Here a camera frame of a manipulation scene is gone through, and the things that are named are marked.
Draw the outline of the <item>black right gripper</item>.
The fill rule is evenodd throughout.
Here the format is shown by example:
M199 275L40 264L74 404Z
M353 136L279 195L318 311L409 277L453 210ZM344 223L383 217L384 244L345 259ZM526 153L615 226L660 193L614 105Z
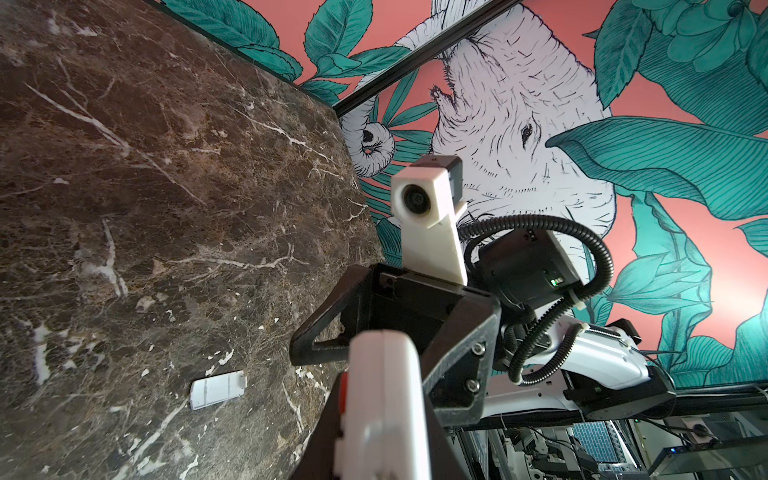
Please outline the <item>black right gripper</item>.
M345 361L352 339L394 330L414 343L422 384L445 427L483 416L501 305L493 295L383 263L353 265L293 334L295 366Z

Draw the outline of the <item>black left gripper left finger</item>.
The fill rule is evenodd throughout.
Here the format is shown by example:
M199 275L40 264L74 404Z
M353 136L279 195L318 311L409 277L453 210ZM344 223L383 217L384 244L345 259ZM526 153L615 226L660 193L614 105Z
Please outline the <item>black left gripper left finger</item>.
M346 371L340 373L331 389L313 433L291 479L340 479L337 472L339 440L343 439L343 415L346 408Z

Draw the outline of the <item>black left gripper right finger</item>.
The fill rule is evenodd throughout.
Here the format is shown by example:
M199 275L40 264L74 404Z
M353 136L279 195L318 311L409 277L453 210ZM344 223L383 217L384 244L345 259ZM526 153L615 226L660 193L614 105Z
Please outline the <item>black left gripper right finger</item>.
M431 407L425 408L425 420L431 478L434 480L468 479L467 472L452 450L448 437Z

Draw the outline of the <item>white remote control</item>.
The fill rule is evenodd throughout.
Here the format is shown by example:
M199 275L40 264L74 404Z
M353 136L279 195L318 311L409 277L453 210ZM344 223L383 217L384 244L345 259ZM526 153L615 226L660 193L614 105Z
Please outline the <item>white remote control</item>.
M340 411L336 477L432 477L419 356L408 335L372 330L352 339Z

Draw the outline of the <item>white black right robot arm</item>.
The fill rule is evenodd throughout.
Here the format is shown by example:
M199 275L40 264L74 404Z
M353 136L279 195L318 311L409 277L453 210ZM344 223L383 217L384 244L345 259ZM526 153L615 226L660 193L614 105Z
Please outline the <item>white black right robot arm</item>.
M498 296L380 263L344 272L292 336L291 363L344 361L357 334L402 332L416 346L424 390L448 428L486 429L492 417L531 425L536 413L545 424L621 420L672 404L672 380L637 349L630 323L600 327L568 316L608 285L613 266L604 242L583 225L546 215L476 221L462 225L458 237L473 249L503 231L563 233L579 240L596 262L594 278L550 307L515 350L508 349L514 329L503 321Z

